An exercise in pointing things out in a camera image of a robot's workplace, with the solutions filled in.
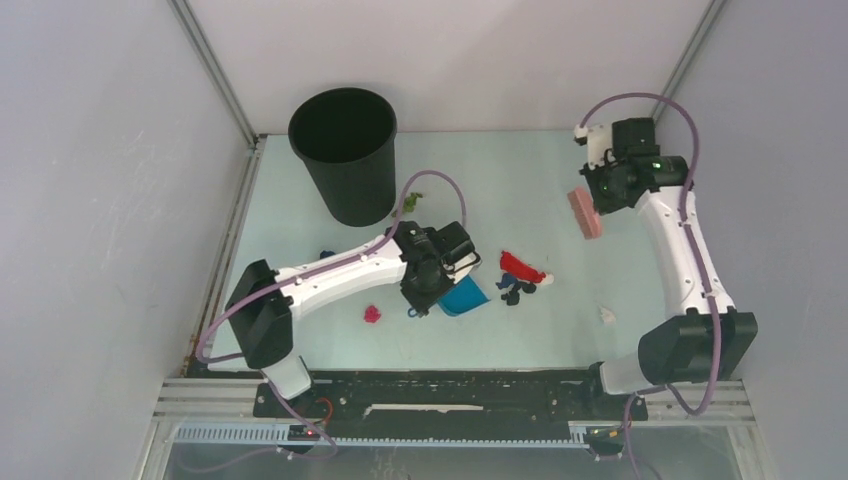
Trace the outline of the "pink hand brush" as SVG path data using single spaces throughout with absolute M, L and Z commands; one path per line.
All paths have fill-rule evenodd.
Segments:
M 567 194 L 567 198 L 584 238 L 600 238 L 603 227 L 589 192 L 583 187 L 577 187 Z

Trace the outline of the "blue plastic dustpan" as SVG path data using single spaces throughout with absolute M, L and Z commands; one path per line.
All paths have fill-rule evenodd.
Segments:
M 452 284 L 449 278 L 432 281 L 403 280 L 401 293 L 409 304 L 407 315 L 411 318 L 423 318 L 433 306 L 443 313 L 456 317 L 480 307 L 489 301 L 471 276 L 465 276 Z

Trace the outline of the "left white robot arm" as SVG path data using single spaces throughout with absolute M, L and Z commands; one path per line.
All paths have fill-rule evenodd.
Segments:
M 292 416 L 316 403 L 313 379 L 294 346 L 294 324 L 353 294 L 398 286 L 410 309 L 423 317 L 481 262 L 470 235 L 457 221 L 441 229 L 401 221 L 373 241 L 311 264 L 274 270 L 264 260 L 242 274 L 224 313 L 248 368 L 276 389 Z

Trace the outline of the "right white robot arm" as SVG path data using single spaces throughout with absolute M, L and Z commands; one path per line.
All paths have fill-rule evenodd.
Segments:
M 750 312 L 737 309 L 712 263 L 686 186 L 685 158 L 664 155 L 650 118 L 578 126 L 574 140 L 587 149 L 580 169 L 600 216 L 634 212 L 657 261 L 665 320 L 643 334 L 636 351 L 599 366 L 599 380 L 581 392 L 585 411 L 606 418 L 622 395 L 677 383 L 725 381 L 757 332 Z

